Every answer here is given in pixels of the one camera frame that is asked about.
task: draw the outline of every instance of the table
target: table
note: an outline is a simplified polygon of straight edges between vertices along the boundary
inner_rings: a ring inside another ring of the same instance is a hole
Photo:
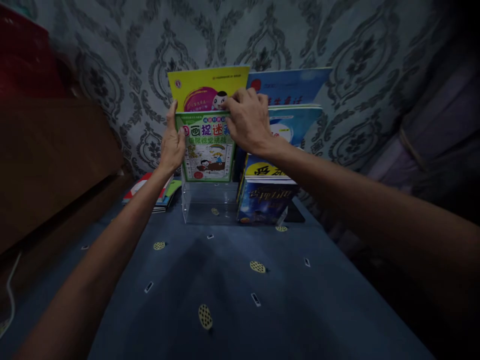
[[[306,222],[288,223],[285,232],[184,224],[179,204],[153,214],[89,359],[433,359],[322,226],[294,202]],[[66,254],[50,275],[54,284],[45,279],[20,304],[0,354],[13,353],[80,260],[81,245],[91,244],[120,210],[120,204],[111,209]],[[157,242],[167,244],[155,250]],[[253,270],[251,261],[268,271]],[[211,330],[200,322],[202,304],[210,311]]]

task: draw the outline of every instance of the patterned wallpaper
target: patterned wallpaper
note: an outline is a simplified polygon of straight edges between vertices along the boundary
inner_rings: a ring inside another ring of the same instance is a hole
[[[333,67],[317,97],[324,116],[304,149],[361,170],[413,106],[453,32],[449,9],[427,0],[0,1],[50,32],[137,176],[159,163],[167,72],[238,64]]]

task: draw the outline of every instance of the blue book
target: blue book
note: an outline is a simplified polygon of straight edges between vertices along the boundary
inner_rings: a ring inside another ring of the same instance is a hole
[[[269,106],[310,104],[331,72],[331,67],[251,72],[246,87],[267,95]]]
[[[298,190],[289,178],[247,176],[241,184],[237,220],[242,224],[276,225]]]
[[[275,137],[282,137],[294,147],[302,144],[307,131],[322,115],[320,105],[271,106],[270,131]],[[268,161],[237,148],[234,181],[244,176],[284,176],[285,174]]]

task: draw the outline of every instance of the brown wooden furniture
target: brown wooden furniture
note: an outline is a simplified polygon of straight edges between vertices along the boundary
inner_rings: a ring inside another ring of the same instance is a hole
[[[21,250],[12,281],[20,292],[133,177],[101,108],[86,99],[0,101],[0,147],[0,284]]]

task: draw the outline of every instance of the hand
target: hand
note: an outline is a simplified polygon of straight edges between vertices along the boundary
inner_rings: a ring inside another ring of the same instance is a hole
[[[263,94],[257,94],[253,87],[239,88],[232,97],[220,105],[230,111],[226,118],[231,138],[243,150],[262,156],[274,137],[270,131],[269,101]]]
[[[166,130],[163,133],[161,142],[159,168],[174,172],[181,164],[185,156],[185,131],[181,127],[175,130],[175,111],[177,111],[177,100],[173,100],[166,114]]]

